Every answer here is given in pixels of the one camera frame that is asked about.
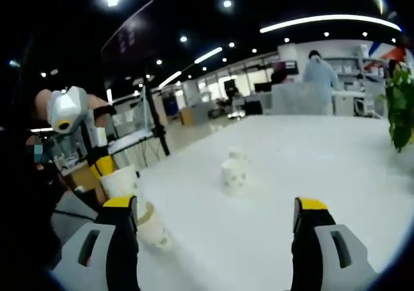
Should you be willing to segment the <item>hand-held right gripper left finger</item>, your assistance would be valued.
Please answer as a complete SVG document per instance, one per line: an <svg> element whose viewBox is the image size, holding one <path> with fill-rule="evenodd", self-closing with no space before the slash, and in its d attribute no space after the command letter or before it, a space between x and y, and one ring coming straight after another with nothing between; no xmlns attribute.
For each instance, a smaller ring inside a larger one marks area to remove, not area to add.
<svg viewBox="0 0 414 291"><path fill-rule="evenodd" d="M115 197L63 245L51 271L64 290L139 290L137 200Z"/></svg>

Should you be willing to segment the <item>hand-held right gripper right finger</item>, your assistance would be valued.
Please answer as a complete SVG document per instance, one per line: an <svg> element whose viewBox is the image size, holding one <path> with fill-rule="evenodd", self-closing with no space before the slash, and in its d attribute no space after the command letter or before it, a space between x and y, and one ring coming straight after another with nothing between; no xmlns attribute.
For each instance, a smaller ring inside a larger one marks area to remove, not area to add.
<svg viewBox="0 0 414 291"><path fill-rule="evenodd" d="M376 279L365 245L322 201L295 198L293 234L291 290L367 290Z"/></svg>

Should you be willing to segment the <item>person's left hand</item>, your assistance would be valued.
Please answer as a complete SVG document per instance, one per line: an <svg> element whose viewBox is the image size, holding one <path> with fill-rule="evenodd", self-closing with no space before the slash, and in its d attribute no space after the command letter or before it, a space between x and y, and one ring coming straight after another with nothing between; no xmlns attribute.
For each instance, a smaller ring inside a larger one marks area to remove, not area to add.
<svg viewBox="0 0 414 291"><path fill-rule="evenodd" d="M89 110L95 110L97 108L105 107L109 105L105 100L93 95L88 94L87 95L87 101L88 101L88 108ZM94 115L94 124L96 127L106 127L109 121L109 115L108 114L102 114L100 116Z"/></svg>

